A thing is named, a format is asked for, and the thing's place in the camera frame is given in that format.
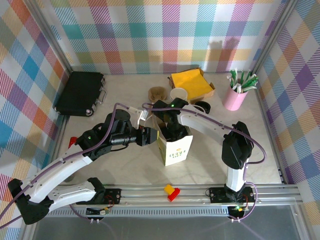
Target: cardboard box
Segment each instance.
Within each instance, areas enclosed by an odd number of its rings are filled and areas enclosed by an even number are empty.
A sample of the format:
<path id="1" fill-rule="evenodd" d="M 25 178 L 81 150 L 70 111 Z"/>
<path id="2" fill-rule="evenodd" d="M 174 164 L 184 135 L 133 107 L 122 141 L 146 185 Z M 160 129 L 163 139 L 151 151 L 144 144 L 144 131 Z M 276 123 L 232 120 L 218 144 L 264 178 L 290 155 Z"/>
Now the cardboard box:
<path id="1" fill-rule="evenodd" d="M 155 115 L 152 116 L 153 126 L 159 131 L 159 137 L 157 143 L 159 146 L 160 154 L 165 166 L 176 164 L 186 160 L 193 135 L 189 127 L 186 127 L 188 135 L 173 142 L 167 142 L 166 138 L 161 132 L 162 125 L 165 125 L 159 118 Z"/>
<path id="2" fill-rule="evenodd" d="M 204 76 L 204 71 L 203 71 L 201 68 L 197 67 L 197 68 L 193 68 L 193 69 L 199 69 L 199 70 L 200 70 L 200 74 L 201 74 L 202 76 Z M 187 72 L 187 71 L 190 71 L 190 70 L 193 70 L 193 69 L 181 71 L 180 73 L 182 73 L 182 72 Z M 171 87 L 172 89 L 174 89 L 174 88 L 175 88 L 175 84 L 174 84 L 174 81 L 173 81 L 172 77 L 169 76 L 168 78 L 169 78 L 169 85 L 170 85 L 170 87 Z M 210 92 L 208 92 L 208 93 L 206 93 L 206 94 L 203 94 L 203 95 L 201 95 L 201 96 L 197 96 L 197 97 L 194 97 L 194 98 L 192 98 L 192 99 L 189 99 L 188 101 L 189 101 L 191 104 L 194 104 L 194 103 L 196 103 L 196 102 L 198 102 L 198 101 L 203 100 L 204 98 L 212 97 L 212 96 L 214 95 L 215 91 L 216 91 L 216 88 L 215 88 L 215 86 L 213 85 L 212 82 L 211 82 L 209 85 L 210 85 L 210 87 L 212 88 L 212 91 L 210 91 Z"/>

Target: yellow napkin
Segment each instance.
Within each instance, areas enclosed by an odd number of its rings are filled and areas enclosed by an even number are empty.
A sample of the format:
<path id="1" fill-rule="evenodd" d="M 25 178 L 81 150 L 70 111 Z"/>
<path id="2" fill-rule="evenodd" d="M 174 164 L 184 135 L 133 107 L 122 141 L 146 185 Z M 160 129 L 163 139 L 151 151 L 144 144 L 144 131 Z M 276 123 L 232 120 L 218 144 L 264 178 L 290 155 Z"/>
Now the yellow napkin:
<path id="1" fill-rule="evenodd" d="M 173 84 L 176 88 L 183 88 L 187 91 L 187 99 L 194 99 L 212 91 L 212 88 L 201 75 L 200 69 L 192 69 L 171 74 Z"/>

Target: white floor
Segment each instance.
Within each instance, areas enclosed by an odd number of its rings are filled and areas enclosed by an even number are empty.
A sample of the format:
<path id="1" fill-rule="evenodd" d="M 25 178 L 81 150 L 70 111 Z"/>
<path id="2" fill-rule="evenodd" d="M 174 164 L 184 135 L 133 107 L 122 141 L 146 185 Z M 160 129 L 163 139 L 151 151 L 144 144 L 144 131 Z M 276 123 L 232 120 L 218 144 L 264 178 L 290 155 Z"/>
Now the white floor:
<path id="1" fill-rule="evenodd" d="M 107 95 L 104 103 L 98 106 L 91 117 L 70 117 L 60 153 L 67 150 L 71 137 L 79 137 L 84 131 L 103 123 L 106 116 L 112 112 L 115 103 L 141 107 L 142 103 L 149 102 L 148 90 L 155 86 L 165 87 L 169 93 L 167 77 L 167 74 L 107 75 Z M 238 111 L 229 111 L 222 105 L 229 84 L 226 74 L 208 73 L 204 77 L 216 88 L 214 96 L 205 99 L 211 105 L 210 115 L 228 126 L 237 121 L 244 122 L 251 136 L 267 152 L 264 163 L 250 165 L 247 181 L 257 184 L 281 183 L 254 91 L 248 93 Z M 108 153 L 80 169 L 69 184 L 79 183 L 91 177 L 99 178 L 103 184 L 224 184 L 227 179 L 227 167 L 221 159 L 222 146 L 202 133 L 191 131 L 194 137 L 185 161 L 164 166 L 157 143 L 145 147 L 132 143 L 126 150 Z M 228 133 L 218 127 L 217 131 L 221 133 L 221 137 Z M 262 156 L 261 151 L 255 147 L 250 161 L 259 161 Z"/>

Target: paper cup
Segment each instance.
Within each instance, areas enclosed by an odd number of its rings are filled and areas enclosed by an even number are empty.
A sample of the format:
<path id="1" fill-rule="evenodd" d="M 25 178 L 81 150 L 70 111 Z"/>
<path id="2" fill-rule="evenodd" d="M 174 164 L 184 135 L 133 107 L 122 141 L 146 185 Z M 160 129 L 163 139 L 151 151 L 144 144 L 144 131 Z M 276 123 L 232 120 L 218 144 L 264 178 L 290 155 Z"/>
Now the paper cup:
<path id="1" fill-rule="evenodd" d="M 187 97 L 188 97 L 188 93 L 186 90 L 184 90 L 183 88 L 181 87 L 176 87 L 174 89 L 171 90 L 170 92 L 170 98 L 173 100 L 173 99 L 176 99 L 176 98 L 180 98 L 182 100 L 187 100 Z"/>
<path id="2" fill-rule="evenodd" d="M 230 111 L 236 111 L 240 108 L 247 93 L 248 92 L 237 93 L 229 85 L 228 91 L 225 94 L 225 97 L 224 97 L 222 104 L 226 109 L 228 109 Z"/>

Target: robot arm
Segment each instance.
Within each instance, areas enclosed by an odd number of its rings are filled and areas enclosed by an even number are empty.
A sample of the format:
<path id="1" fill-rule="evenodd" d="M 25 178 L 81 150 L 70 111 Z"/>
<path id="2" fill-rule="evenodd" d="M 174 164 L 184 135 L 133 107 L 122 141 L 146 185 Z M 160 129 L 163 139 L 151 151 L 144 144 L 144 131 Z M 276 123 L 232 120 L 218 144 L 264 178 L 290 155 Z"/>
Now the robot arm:
<path id="1" fill-rule="evenodd" d="M 187 111 L 152 111 L 153 114 L 167 123 L 167 129 L 170 128 L 170 133 L 183 138 L 185 135 L 181 133 L 184 132 L 184 126 L 187 126 L 217 139 L 217 131 L 215 130 L 216 125 L 212 124 L 212 122 L 215 121 L 214 118 L 196 109 L 188 104 L 188 102 L 176 98 L 170 104 L 166 104 L 159 100 L 152 107 L 152 109 L 161 108 L 182 108 L 205 115 L 205 118 L 203 118 L 198 114 Z M 250 136 L 248 128 L 243 122 L 239 121 L 237 124 L 234 124 L 233 127 Z M 242 196 L 242 190 L 245 187 L 245 164 L 251 156 L 254 145 L 247 138 L 232 131 L 229 134 L 225 134 L 223 137 L 222 161 L 227 165 L 227 180 L 224 189 L 226 195 L 237 202 Z"/>
<path id="2" fill-rule="evenodd" d="M 129 108 L 129 111 L 132 112 L 133 109 L 138 115 L 137 121 L 139 122 L 142 111 L 135 108 Z M 8 183 L 12 197 L 15 197 L 22 189 L 30 185 L 30 188 L 15 202 L 27 225 L 41 220 L 49 212 L 62 206 L 103 197 L 105 188 L 96 177 L 89 178 L 87 181 L 76 185 L 58 185 L 77 170 L 91 164 L 100 156 L 112 152 L 113 146 L 123 145 L 127 147 L 130 143 L 145 146 L 158 138 L 158 131 L 153 128 L 139 126 L 136 122 L 133 124 L 134 128 L 130 117 L 127 111 L 117 109 L 111 132 L 98 148 L 64 161 L 67 156 L 87 150 L 103 139 L 111 124 L 111 113 L 108 114 L 104 123 L 99 123 L 93 129 L 85 131 L 67 152 L 32 178 L 22 181 L 15 178 Z M 53 167 L 59 161 L 62 164 Z M 38 175 L 42 175 L 42 177 L 31 184 L 31 181 Z"/>

